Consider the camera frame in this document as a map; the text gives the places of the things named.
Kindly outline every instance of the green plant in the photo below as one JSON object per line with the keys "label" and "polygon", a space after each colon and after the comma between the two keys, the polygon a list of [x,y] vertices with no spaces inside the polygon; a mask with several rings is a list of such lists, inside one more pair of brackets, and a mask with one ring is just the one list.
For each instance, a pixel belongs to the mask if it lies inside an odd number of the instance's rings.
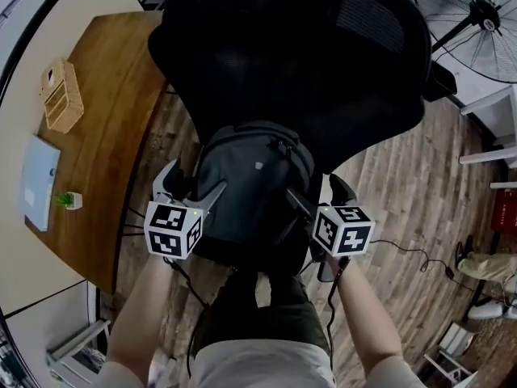
{"label": "green plant", "polygon": [[57,205],[61,207],[72,207],[74,205],[74,196],[69,192],[62,192],[56,196]]}

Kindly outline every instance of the olive green shorts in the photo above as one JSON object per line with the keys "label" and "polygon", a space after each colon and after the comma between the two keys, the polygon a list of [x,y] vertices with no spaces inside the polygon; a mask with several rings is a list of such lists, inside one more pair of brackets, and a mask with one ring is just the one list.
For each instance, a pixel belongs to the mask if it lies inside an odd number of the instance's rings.
{"label": "olive green shorts", "polygon": [[257,307],[256,272],[235,272],[200,318],[192,354],[223,340],[293,340],[330,355],[325,333],[299,277],[270,276],[271,305]]}

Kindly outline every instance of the white shoe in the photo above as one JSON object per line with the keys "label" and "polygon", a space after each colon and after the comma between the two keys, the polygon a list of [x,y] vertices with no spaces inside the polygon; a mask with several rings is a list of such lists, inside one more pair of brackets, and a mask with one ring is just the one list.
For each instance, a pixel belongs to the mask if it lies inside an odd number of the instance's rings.
{"label": "white shoe", "polygon": [[517,319],[517,307],[512,306],[504,315],[505,318]]}
{"label": "white shoe", "polygon": [[502,302],[490,301],[485,305],[473,306],[469,310],[470,319],[493,319],[500,318],[505,306]]}

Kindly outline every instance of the mesh chair back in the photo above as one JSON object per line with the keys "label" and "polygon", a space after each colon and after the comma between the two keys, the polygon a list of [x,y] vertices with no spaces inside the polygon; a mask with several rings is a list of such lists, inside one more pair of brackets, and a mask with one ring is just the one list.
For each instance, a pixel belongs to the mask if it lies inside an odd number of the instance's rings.
{"label": "mesh chair back", "polygon": [[272,120],[325,173],[422,119],[430,47],[410,0],[168,0],[149,38],[202,143]]}

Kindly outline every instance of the wooden desk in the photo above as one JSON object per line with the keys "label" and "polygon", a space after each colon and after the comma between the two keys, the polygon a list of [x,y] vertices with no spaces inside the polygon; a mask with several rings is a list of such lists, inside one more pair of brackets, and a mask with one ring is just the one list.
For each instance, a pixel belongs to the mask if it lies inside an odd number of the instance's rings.
{"label": "wooden desk", "polygon": [[159,13],[107,15],[92,20],[69,57],[85,113],[63,135],[38,135],[61,150],[53,195],[80,192],[83,208],[50,205],[48,231],[34,234],[61,260],[107,293],[115,291],[126,191],[149,121],[166,80],[147,49]]}

